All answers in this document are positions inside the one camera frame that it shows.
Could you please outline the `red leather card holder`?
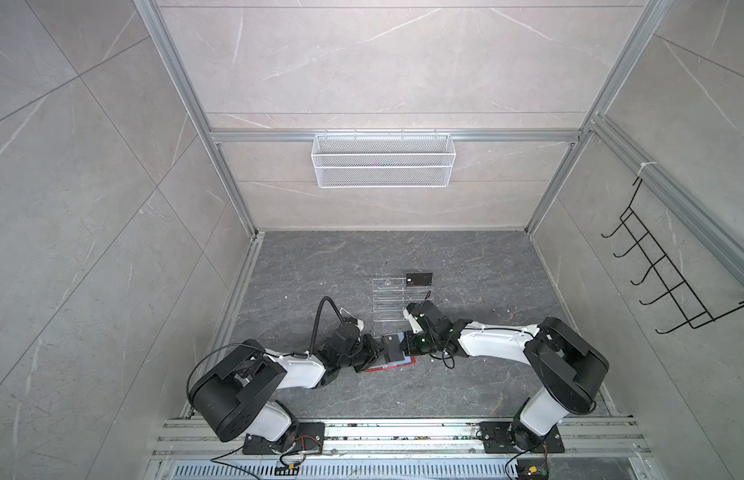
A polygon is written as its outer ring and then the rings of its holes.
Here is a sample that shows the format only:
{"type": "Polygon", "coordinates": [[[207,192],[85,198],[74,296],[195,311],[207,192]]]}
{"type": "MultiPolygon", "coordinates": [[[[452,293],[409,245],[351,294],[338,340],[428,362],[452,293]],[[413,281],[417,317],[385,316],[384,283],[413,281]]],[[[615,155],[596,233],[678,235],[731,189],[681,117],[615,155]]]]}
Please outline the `red leather card holder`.
{"type": "MultiPolygon", "coordinates": [[[[381,337],[378,339],[378,342],[384,347],[381,337]]],[[[385,347],[384,351],[380,353],[376,359],[372,362],[372,364],[364,370],[365,373],[369,372],[378,372],[378,371],[386,371],[386,370],[392,370],[395,368],[405,367],[409,365],[414,365],[416,363],[416,359],[414,356],[409,355],[405,352],[405,355],[407,356],[407,359],[404,362],[401,363],[387,363],[385,359],[385,347]]]]}

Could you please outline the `dark credit card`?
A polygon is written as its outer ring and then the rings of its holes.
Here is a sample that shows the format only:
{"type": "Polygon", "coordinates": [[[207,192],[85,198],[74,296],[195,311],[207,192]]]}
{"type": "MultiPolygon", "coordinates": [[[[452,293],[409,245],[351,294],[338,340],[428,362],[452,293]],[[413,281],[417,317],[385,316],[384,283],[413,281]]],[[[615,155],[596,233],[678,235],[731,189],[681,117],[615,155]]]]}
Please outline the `dark credit card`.
{"type": "Polygon", "coordinates": [[[408,287],[429,287],[433,285],[433,274],[427,272],[411,272],[405,277],[408,287]]]}
{"type": "Polygon", "coordinates": [[[386,334],[381,337],[381,341],[385,347],[385,359],[387,363],[401,363],[407,359],[401,346],[404,339],[403,332],[386,334]]]}

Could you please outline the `clear acrylic organizer tray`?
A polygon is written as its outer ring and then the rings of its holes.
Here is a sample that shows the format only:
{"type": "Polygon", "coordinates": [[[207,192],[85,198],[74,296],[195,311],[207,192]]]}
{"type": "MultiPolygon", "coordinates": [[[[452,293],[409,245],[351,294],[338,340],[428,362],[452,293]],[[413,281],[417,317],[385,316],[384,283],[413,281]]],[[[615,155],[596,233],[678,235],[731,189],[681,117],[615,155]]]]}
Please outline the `clear acrylic organizer tray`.
{"type": "Polygon", "coordinates": [[[408,287],[405,284],[406,274],[403,277],[381,277],[373,280],[373,313],[376,322],[402,321],[405,307],[410,303],[429,300],[433,295],[433,285],[429,287],[408,287]]]}

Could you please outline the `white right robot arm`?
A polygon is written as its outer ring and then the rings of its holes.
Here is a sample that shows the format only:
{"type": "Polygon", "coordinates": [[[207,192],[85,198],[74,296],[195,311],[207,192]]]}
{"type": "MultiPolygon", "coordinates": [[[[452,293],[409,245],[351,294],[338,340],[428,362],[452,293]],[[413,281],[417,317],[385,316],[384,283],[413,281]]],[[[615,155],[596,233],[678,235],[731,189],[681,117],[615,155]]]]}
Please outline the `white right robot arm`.
{"type": "Polygon", "coordinates": [[[410,303],[403,316],[411,330],[402,348],[450,364],[457,357],[494,357],[530,366],[542,388],[514,415],[508,435],[519,450],[533,449],[568,415],[587,415],[609,371],[609,362],[564,321],[499,326],[452,321],[431,301],[410,303]]]}

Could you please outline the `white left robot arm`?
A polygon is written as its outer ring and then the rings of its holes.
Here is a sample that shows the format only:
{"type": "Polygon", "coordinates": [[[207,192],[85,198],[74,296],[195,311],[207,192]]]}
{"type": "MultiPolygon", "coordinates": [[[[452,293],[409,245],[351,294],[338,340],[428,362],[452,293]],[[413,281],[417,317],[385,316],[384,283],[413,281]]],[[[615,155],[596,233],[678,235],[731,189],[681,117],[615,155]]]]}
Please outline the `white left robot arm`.
{"type": "Polygon", "coordinates": [[[305,352],[281,353],[255,340],[232,350],[196,383],[187,400],[222,442],[242,435],[259,437],[284,450],[297,437],[299,421],[273,399],[279,390],[315,389],[334,381],[343,369],[363,372],[381,362],[385,343],[346,319],[325,340],[312,340],[305,352]]]}

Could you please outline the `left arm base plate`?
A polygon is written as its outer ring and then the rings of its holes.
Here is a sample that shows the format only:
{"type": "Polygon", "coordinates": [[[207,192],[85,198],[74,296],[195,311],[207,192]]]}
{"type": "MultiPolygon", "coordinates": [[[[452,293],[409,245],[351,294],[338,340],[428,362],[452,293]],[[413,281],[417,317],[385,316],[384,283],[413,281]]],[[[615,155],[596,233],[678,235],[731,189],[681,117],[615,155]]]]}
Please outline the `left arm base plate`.
{"type": "Polygon", "coordinates": [[[309,421],[293,423],[275,441],[247,434],[242,453],[244,455],[281,455],[288,451],[321,450],[325,429],[325,423],[309,421]]]}

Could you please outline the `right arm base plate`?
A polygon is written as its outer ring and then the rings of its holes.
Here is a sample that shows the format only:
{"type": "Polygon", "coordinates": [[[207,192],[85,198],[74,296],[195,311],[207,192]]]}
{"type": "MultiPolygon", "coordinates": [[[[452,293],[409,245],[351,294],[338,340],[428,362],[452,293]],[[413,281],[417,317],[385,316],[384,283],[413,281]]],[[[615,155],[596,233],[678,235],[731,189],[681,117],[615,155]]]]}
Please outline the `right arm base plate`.
{"type": "Polygon", "coordinates": [[[511,421],[484,421],[479,423],[477,438],[487,454],[564,453],[565,447],[559,430],[554,426],[544,437],[529,433],[511,421]]]}

